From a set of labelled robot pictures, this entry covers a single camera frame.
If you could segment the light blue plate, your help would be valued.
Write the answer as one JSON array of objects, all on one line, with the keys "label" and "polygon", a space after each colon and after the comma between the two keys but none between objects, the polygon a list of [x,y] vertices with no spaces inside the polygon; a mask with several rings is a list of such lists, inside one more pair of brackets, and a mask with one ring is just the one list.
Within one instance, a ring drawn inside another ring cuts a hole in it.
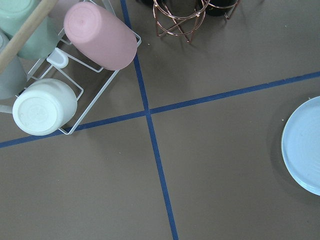
[{"label": "light blue plate", "polygon": [[301,104],[288,118],[281,153],[291,177],[305,190],[320,194],[320,98]]}]

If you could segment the white plastic cup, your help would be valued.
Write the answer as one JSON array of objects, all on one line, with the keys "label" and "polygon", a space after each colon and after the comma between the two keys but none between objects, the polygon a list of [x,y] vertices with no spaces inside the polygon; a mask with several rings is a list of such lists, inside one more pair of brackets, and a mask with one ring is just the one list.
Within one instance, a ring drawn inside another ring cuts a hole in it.
[{"label": "white plastic cup", "polygon": [[31,84],[14,102],[13,120],[34,136],[51,134],[72,119],[78,101],[66,83],[46,78]]}]

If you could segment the pink plastic cup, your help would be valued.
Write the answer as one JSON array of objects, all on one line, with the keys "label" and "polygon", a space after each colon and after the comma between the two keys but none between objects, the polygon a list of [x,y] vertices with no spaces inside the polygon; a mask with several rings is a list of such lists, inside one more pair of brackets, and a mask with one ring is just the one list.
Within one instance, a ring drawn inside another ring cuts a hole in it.
[{"label": "pink plastic cup", "polygon": [[121,70],[136,56],[137,38],[133,31],[92,2],[73,5],[64,17],[63,28],[82,54],[107,70]]}]

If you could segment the mint green plastic cup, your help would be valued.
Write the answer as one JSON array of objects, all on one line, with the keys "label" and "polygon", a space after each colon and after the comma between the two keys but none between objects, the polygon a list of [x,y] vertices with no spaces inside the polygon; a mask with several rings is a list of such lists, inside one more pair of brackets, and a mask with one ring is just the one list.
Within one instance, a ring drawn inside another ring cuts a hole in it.
[{"label": "mint green plastic cup", "polygon": [[58,32],[49,18],[56,0],[2,0],[0,28],[17,43],[17,55],[24,59],[46,58],[59,42]]}]

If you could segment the grey plastic cup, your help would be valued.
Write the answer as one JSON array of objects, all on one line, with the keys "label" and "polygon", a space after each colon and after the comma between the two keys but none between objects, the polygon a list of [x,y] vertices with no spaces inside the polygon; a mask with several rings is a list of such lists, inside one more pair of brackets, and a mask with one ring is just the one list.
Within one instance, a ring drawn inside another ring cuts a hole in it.
[{"label": "grey plastic cup", "polygon": [[16,96],[26,84],[27,75],[18,56],[15,56],[0,74],[0,99],[5,100]]}]

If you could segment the dark wine bottle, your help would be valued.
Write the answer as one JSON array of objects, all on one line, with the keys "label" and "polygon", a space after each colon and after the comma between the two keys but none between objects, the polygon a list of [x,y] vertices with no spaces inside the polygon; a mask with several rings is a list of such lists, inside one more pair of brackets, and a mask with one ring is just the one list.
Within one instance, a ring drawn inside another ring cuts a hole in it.
[{"label": "dark wine bottle", "polygon": [[205,12],[209,16],[224,16],[228,20],[233,16],[240,3],[241,0],[209,0]]}]

